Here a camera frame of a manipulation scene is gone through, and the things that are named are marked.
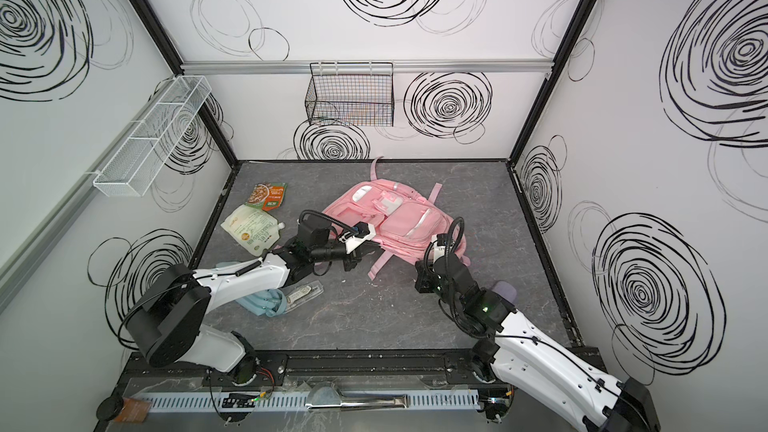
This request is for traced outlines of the light blue pencil pouch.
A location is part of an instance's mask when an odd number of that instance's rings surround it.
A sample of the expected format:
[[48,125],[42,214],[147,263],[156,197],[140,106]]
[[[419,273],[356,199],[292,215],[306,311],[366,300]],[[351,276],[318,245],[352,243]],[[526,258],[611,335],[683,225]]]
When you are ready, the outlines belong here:
[[287,298],[280,289],[265,289],[235,300],[245,310],[257,316],[277,317],[287,312]]

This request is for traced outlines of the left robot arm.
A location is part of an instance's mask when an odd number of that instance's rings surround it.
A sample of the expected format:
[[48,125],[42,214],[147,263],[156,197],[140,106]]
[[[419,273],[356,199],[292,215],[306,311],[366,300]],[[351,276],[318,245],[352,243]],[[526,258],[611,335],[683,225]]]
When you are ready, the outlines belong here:
[[205,317],[248,295],[294,285],[320,263],[341,262],[351,270],[361,260],[360,247],[375,235],[372,224],[347,225],[305,210],[296,235],[259,258],[215,269],[192,270],[183,264],[165,269],[126,313],[118,331],[129,335],[154,368],[186,362],[252,377],[260,365],[247,340],[205,325]]

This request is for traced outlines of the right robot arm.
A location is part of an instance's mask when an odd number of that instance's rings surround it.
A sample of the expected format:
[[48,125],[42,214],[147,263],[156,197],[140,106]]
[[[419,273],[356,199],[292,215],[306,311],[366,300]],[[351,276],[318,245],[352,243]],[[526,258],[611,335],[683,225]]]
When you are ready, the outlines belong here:
[[648,388],[620,380],[553,341],[503,294],[480,287],[457,245],[440,234],[416,263],[417,289],[476,339],[472,366],[483,382],[504,382],[545,405],[577,431],[658,431]]

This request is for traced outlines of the pink student backpack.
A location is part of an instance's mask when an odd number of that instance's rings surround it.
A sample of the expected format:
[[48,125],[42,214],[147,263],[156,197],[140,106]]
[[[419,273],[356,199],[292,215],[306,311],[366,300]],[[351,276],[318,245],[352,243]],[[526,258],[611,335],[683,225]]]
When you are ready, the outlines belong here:
[[393,257],[416,264],[429,243],[446,233],[453,222],[435,205],[442,188],[440,183],[425,197],[406,184],[379,178],[376,164],[371,163],[368,181],[351,187],[323,210],[349,226],[365,222],[374,227],[373,241],[383,253],[369,270],[370,279],[375,279]]

